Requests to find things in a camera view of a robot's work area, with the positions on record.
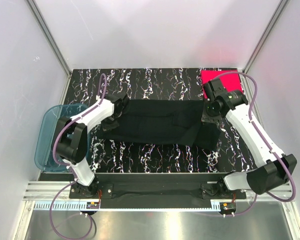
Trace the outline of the black t shirt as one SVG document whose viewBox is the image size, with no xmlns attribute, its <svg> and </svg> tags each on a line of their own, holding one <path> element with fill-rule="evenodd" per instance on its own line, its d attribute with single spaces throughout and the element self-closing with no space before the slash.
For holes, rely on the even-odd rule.
<svg viewBox="0 0 300 240">
<path fill-rule="evenodd" d="M 98 139 L 155 145 L 197 146 L 213 151 L 221 132 L 202 123 L 202 100 L 133 99 L 112 130 L 99 129 Z"/>
</svg>

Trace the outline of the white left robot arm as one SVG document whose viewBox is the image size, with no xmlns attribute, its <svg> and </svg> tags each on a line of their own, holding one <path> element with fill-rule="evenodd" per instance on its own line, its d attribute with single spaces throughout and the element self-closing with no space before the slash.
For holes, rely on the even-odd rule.
<svg viewBox="0 0 300 240">
<path fill-rule="evenodd" d="M 71 171 L 80 192 L 87 198 L 98 193 L 95 174 L 86 158 L 90 131 L 98 125 L 104 131 L 118 127 L 118 118 L 127 109 L 129 100 L 127 95 L 106 95 L 83 112 L 62 116 L 56 122 L 51 144 L 53 160 Z"/>
</svg>

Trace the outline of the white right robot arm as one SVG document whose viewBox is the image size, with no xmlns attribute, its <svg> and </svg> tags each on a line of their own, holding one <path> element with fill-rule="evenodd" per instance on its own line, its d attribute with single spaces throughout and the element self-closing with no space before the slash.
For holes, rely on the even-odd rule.
<svg viewBox="0 0 300 240">
<path fill-rule="evenodd" d="M 257 195 L 288 183 L 297 165 L 293 154 L 286 155 L 269 137 L 240 90 L 227 91 L 216 78 L 203 85 L 205 95 L 203 123 L 227 120 L 248 147 L 256 168 L 227 174 L 217 185 L 218 195 L 229 198 L 235 190 L 251 190 Z"/>
</svg>

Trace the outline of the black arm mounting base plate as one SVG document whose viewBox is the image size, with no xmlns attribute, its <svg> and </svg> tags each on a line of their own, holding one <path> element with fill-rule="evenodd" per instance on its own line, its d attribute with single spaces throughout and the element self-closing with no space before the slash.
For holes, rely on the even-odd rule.
<svg viewBox="0 0 300 240">
<path fill-rule="evenodd" d="M 90 186 L 70 188 L 71 199 L 186 196 L 201 199 L 245 199 L 244 190 L 227 190 L 224 173 L 98 173 Z"/>
</svg>

